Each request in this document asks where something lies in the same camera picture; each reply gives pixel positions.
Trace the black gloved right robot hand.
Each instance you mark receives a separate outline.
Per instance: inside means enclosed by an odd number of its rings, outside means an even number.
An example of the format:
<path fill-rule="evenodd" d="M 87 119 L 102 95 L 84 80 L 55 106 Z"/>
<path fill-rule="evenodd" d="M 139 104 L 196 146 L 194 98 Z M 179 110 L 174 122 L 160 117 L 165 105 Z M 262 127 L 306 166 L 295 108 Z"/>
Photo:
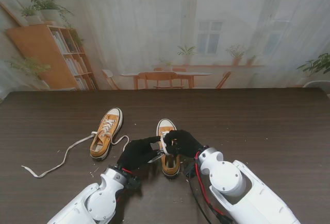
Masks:
<path fill-rule="evenodd" d="M 183 155 L 194 158 L 198 152 L 206 148 L 191 133 L 185 130 L 171 130 L 163 137 L 168 154 Z"/>

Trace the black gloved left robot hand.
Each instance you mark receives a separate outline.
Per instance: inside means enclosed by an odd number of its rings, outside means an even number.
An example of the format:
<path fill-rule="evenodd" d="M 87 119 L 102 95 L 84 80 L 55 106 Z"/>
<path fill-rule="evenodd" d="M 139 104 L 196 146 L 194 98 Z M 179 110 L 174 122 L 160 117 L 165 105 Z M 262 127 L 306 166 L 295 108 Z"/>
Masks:
<path fill-rule="evenodd" d="M 133 171 L 147 164 L 158 155 L 158 150 L 154 150 L 151 144 L 159 141 L 159 136 L 153 136 L 129 142 L 117 161 L 118 168 Z"/>

